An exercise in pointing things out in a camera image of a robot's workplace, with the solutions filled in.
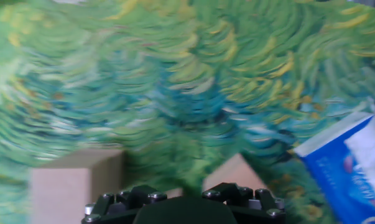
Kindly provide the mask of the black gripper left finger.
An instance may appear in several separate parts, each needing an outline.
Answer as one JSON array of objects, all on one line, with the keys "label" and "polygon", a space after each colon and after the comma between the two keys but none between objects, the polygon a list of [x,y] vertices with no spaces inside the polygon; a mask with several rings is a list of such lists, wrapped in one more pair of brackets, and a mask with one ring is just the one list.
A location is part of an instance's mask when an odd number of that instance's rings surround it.
[{"label": "black gripper left finger", "polygon": [[85,217],[82,224],[101,223],[105,216],[121,215],[136,210],[145,205],[168,199],[168,195],[149,185],[138,185],[131,190],[123,190],[116,194],[100,195],[96,202],[85,205]]}]

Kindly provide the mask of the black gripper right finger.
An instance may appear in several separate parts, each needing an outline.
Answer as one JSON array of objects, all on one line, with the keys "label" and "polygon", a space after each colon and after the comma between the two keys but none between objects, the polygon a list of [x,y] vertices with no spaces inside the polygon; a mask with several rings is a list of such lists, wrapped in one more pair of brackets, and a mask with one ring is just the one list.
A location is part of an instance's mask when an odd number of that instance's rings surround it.
[{"label": "black gripper right finger", "polygon": [[284,200],[275,198],[267,189],[253,190],[235,183],[222,182],[205,190],[202,198],[219,202],[221,212],[237,224],[286,224]]}]

